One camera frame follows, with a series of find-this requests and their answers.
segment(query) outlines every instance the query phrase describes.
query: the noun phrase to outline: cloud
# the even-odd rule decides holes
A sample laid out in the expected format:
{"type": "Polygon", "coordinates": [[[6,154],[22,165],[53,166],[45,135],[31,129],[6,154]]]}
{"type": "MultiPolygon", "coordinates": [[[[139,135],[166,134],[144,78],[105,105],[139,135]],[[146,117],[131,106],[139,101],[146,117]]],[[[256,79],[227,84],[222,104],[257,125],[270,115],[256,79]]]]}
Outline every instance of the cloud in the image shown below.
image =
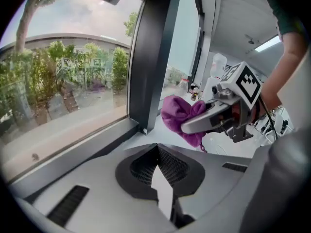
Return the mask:
{"type": "MultiPolygon", "coordinates": [[[[125,35],[123,22],[131,12],[138,12],[141,0],[120,0],[112,5],[102,0],[57,0],[36,10],[29,25],[27,37],[46,33],[85,33],[107,35],[126,44],[131,38],[125,35]]],[[[15,41],[24,4],[12,18],[0,47],[15,41]]]]}

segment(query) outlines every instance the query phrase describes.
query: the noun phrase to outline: window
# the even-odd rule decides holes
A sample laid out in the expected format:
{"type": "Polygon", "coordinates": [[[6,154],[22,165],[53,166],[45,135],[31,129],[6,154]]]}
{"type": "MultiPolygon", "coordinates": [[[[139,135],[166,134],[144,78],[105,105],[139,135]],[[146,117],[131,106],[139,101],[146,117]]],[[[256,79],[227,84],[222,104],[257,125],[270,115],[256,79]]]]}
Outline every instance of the window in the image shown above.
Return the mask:
{"type": "Polygon", "coordinates": [[[195,0],[180,0],[161,100],[175,94],[181,79],[191,76],[199,32],[195,0]]]}
{"type": "Polygon", "coordinates": [[[127,116],[129,53],[141,4],[21,5],[0,42],[0,161],[6,180],[127,116]]]}

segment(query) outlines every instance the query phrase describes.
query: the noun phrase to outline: purple cloth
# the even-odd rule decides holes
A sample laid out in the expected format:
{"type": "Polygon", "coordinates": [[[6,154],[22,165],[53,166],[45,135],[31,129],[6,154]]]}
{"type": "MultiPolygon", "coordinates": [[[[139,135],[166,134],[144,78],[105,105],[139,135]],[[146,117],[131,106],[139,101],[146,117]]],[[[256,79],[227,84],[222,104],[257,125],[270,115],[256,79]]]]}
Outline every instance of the purple cloth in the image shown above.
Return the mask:
{"type": "Polygon", "coordinates": [[[191,146],[203,146],[202,138],[205,132],[186,134],[181,131],[181,124],[205,112],[205,102],[197,101],[193,106],[178,96],[169,96],[164,99],[161,116],[164,124],[171,131],[184,138],[191,146]]]}

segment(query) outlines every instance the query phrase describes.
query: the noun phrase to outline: ceiling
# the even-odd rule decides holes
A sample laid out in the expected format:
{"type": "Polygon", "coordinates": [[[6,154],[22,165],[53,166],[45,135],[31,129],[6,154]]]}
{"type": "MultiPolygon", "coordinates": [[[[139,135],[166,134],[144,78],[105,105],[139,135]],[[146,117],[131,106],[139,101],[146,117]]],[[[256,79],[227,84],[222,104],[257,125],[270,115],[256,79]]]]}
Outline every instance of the ceiling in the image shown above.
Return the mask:
{"type": "Polygon", "coordinates": [[[253,68],[269,75],[283,53],[279,43],[257,53],[254,49],[277,34],[276,19],[266,0],[216,0],[216,28],[212,34],[210,51],[228,54],[247,61],[253,68]]]}

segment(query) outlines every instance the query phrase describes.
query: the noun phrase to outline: cable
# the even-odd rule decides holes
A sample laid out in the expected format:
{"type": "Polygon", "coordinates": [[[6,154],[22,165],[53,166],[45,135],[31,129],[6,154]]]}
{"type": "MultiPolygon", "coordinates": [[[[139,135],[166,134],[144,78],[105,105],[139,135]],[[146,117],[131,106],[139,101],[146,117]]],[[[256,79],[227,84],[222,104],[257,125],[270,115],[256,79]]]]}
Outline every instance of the cable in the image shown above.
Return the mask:
{"type": "Polygon", "coordinates": [[[266,113],[267,113],[267,116],[268,116],[269,121],[270,121],[270,124],[271,124],[271,128],[272,128],[272,130],[274,131],[274,134],[275,134],[274,140],[276,140],[276,139],[277,139],[276,129],[274,128],[274,124],[273,124],[272,118],[271,118],[271,116],[270,116],[270,114],[269,114],[269,111],[268,111],[268,109],[267,109],[267,106],[266,106],[265,102],[262,100],[261,95],[259,95],[258,99],[259,99],[259,102],[262,104],[264,110],[265,110],[266,113]]]}

